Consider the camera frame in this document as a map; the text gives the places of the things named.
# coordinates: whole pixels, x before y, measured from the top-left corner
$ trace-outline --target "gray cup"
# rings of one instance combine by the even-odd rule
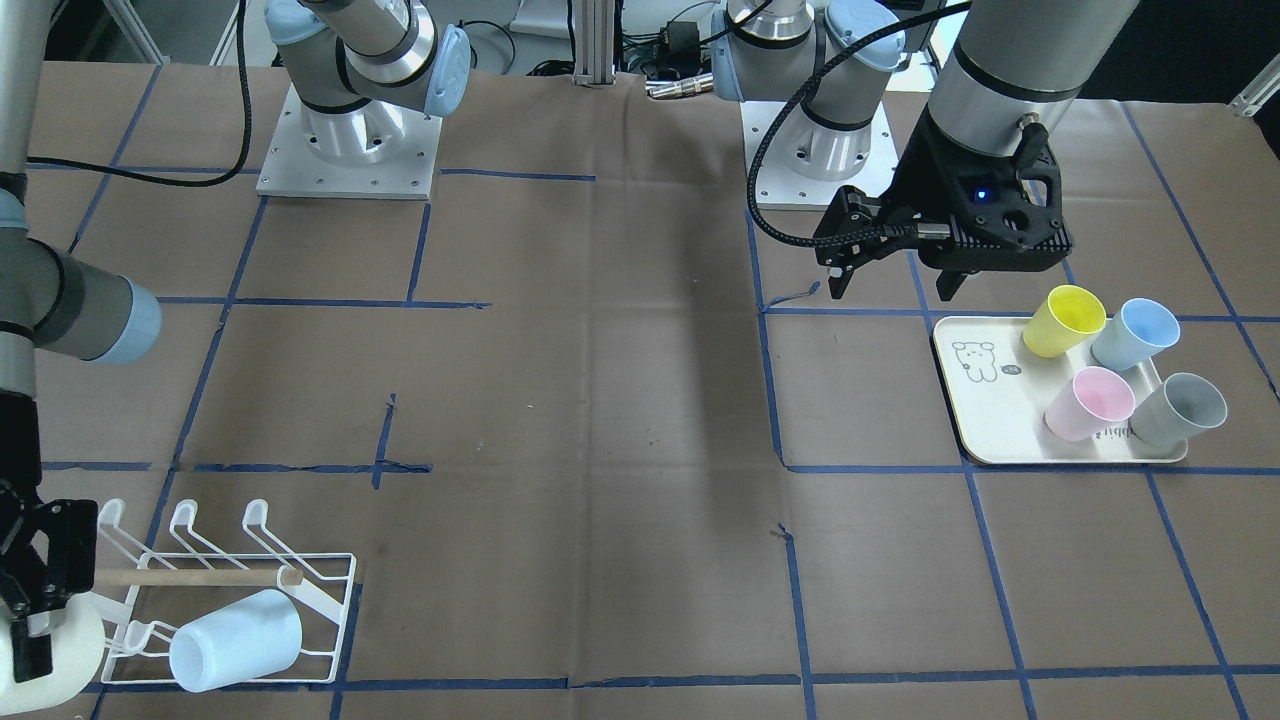
[[[1143,442],[1170,447],[1226,421],[1226,400],[1213,383],[1192,373],[1174,373],[1129,418]]]

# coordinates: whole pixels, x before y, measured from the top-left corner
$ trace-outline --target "white cylinder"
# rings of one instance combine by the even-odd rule
[[[106,647],[102,616],[92,601],[76,594],[52,630],[54,671],[26,683],[13,682],[13,644],[0,638],[0,715],[61,705],[84,689],[102,662]]]
[[[182,689],[200,693],[285,670],[301,651],[293,601],[265,589],[179,628],[169,670]]]

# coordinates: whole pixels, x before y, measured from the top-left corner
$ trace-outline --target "yellow cup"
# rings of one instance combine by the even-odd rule
[[[1074,284],[1060,284],[1050,291],[1027,323],[1023,342],[1041,357],[1057,357],[1098,334],[1106,323],[1107,310],[1092,292]]]

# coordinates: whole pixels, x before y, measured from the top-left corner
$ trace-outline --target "tray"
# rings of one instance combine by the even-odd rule
[[[933,351],[960,442],[991,465],[1176,462],[1187,441],[1155,447],[1119,423],[1082,442],[1066,442],[1044,425],[1044,409],[1087,365],[1089,343],[1044,359],[1023,345],[1028,318],[948,316],[933,328]],[[1142,402],[1160,386],[1151,360],[1120,373]]]

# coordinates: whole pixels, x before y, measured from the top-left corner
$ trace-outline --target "pink cup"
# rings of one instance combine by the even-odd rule
[[[1089,366],[1057,393],[1044,411],[1044,424],[1057,437],[1079,442],[1128,420],[1134,405],[1133,388],[1124,378],[1106,368]]]

